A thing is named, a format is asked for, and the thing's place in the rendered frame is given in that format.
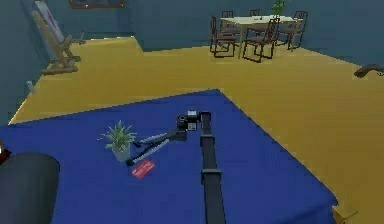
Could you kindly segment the red and white object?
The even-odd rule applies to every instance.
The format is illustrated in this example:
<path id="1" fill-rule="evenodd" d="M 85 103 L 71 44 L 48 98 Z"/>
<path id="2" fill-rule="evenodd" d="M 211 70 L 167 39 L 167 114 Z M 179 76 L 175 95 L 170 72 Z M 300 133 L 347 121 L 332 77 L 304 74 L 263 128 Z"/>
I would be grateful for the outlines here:
<path id="1" fill-rule="evenodd" d="M 0 141 L 0 165 L 4 163 L 12 154 L 11 151 L 7 150 L 2 141 Z"/>

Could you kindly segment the brown framed picture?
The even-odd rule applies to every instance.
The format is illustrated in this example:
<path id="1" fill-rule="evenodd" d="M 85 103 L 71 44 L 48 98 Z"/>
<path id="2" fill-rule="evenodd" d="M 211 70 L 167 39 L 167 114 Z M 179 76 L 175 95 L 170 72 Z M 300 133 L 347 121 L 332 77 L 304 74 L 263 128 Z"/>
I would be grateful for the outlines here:
<path id="1" fill-rule="evenodd" d="M 123 8 L 125 0 L 68 0 L 72 9 Z"/>

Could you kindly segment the dark grey pillow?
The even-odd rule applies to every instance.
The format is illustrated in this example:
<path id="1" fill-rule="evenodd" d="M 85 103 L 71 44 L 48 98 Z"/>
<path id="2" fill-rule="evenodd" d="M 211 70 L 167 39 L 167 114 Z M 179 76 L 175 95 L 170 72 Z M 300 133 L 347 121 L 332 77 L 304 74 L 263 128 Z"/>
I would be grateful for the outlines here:
<path id="1" fill-rule="evenodd" d="M 47 154 L 11 156 L 0 166 L 0 224 L 51 224 L 59 162 Z"/>

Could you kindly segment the red card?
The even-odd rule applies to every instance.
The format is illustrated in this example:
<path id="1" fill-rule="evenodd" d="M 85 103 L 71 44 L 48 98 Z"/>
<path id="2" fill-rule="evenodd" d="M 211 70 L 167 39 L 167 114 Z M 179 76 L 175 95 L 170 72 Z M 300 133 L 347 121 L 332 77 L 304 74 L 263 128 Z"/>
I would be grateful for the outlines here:
<path id="1" fill-rule="evenodd" d="M 132 175 L 138 179 L 142 179 L 146 174 L 148 174 L 153 168 L 155 164 L 150 160 L 142 161 L 137 167 L 135 167 L 132 171 Z"/>

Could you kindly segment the wooden easel with canvas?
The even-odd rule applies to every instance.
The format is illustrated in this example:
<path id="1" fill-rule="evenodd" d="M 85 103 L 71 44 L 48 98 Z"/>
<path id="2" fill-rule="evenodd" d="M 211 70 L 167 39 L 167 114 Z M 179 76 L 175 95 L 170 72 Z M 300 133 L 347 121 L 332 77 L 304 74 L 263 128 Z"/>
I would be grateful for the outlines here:
<path id="1" fill-rule="evenodd" d="M 81 57 L 75 56 L 70 49 L 73 37 L 63 35 L 45 0 L 34 0 L 34 4 L 36 9 L 31 15 L 50 54 L 49 65 L 42 70 L 42 73 L 55 75 L 77 72 L 76 63 L 81 61 Z"/>

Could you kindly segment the dark brown curved object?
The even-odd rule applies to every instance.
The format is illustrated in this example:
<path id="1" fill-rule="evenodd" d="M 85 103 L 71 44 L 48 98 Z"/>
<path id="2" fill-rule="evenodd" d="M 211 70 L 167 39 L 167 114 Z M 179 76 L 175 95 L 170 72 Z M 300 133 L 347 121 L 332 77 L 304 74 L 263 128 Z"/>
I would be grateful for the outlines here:
<path id="1" fill-rule="evenodd" d="M 384 76 L 384 67 L 378 64 L 367 64 L 357 69 L 354 75 L 358 78 L 364 78 L 369 72 L 375 71 L 378 76 Z"/>

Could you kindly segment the cream dining table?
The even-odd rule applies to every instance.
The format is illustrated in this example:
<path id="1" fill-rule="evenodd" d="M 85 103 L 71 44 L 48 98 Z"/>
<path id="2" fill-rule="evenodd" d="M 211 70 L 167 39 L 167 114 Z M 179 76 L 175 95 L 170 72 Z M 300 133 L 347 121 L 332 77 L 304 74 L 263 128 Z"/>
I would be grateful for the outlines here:
<path id="1" fill-rule="evenodd" d="M 247 29 L 264 28 L 268 25 L 268 22 L 272 18 L 279 18 L 280 16 L 275 15 L 261 15 L 261 16 L 248 16 L 248 17 L 233 17 L 233 18 L 222 18 L 221 21 L 224 26 L 233 25 L 240 30 L 239 35 L 239 50 L 243 49 L 243 41 L 245 40 L 245 32 Z"/>

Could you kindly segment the green houseplant in white pot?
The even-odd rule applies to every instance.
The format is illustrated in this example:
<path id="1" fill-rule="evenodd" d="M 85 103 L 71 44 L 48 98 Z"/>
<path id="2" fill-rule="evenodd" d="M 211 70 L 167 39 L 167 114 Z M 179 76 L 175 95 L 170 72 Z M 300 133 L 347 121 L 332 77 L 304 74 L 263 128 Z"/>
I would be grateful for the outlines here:
<path id="1" fill-rule="evenodd" d="M 114 126 L 109 126 L 106 133 L 102 133 L 100 140 L 105 140 L 105 148 L 110 149 L 119 162 L 130 158 L 131 145 L 136 140 L 137 134 L 131 132 L 131 125 L 126 126 L 119 120 Z"/>

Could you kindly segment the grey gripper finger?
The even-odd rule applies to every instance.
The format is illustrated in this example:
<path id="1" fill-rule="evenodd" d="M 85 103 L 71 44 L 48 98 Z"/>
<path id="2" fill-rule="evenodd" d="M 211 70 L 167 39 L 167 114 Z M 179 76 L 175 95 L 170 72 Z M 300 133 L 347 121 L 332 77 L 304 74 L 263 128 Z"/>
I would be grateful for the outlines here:
<path id="1" fill-rule="evenodd" d="M 168 143 L 169 143 L 169 139 L 151 142 L 141 153 L 139 153 L 135 157 L 128 159 L 125 162 L 125 164 L 127 166 L 133 166 L 133 165 L 137 164 L 139 161 L 144 160 L 148 156 L 152 155 L 153 153 L 155 153 L 156 151 L 158 151 L 159 149 L 161 149 L 162 147 L 164 147 Z"/>
<path id="2" fill-rule="evenodd" d="M 142 140 L 134 141 L 133 144 L 137 148 L 140 148 L 143 145 L 148 145 L 150 147 L 157 147 L 157 146 L 162 146 L 162 145 L 166 144 L 173 136 L 174 136 L 173 132 L 162 133 L 162 134 L 147 137 L 147 138 L 142 139 Z"/>

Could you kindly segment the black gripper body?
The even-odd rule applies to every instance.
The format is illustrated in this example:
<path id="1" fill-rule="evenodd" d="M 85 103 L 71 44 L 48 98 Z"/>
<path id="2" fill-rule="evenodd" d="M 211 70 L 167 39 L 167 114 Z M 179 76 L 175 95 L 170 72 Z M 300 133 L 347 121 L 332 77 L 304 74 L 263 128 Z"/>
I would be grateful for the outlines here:
<path id="1" fill-rule="evenodd" d="M 169 133 L 170 141 L 186 141 L 187 140 L 187 117 L 180 115 L 176 120 L 176 129 Z"/>

